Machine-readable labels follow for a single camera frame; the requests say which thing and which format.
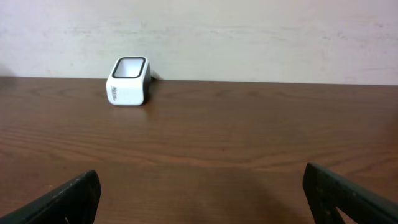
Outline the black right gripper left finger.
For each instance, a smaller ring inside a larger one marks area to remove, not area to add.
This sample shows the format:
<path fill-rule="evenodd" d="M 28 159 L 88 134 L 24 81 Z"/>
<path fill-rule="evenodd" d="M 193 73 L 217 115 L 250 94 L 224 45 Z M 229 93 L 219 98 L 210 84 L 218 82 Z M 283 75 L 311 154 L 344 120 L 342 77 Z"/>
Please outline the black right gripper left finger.
<path fill-rule="evenodd" d="M 1 223 L 94 223 L 101 196 L 95 170 L 88 170 L 31 203 L 1 217 Z"/>

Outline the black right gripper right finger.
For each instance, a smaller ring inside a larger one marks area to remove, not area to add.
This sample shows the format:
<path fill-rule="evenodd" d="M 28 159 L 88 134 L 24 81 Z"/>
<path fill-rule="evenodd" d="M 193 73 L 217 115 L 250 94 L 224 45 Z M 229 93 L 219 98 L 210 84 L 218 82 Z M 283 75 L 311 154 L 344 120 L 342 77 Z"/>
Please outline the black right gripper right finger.
<path fill-rule="evenodd" d="M 302 186 L 315 223 L 397 223 L 397 204 L 316 164 L 306 165 Z"/>

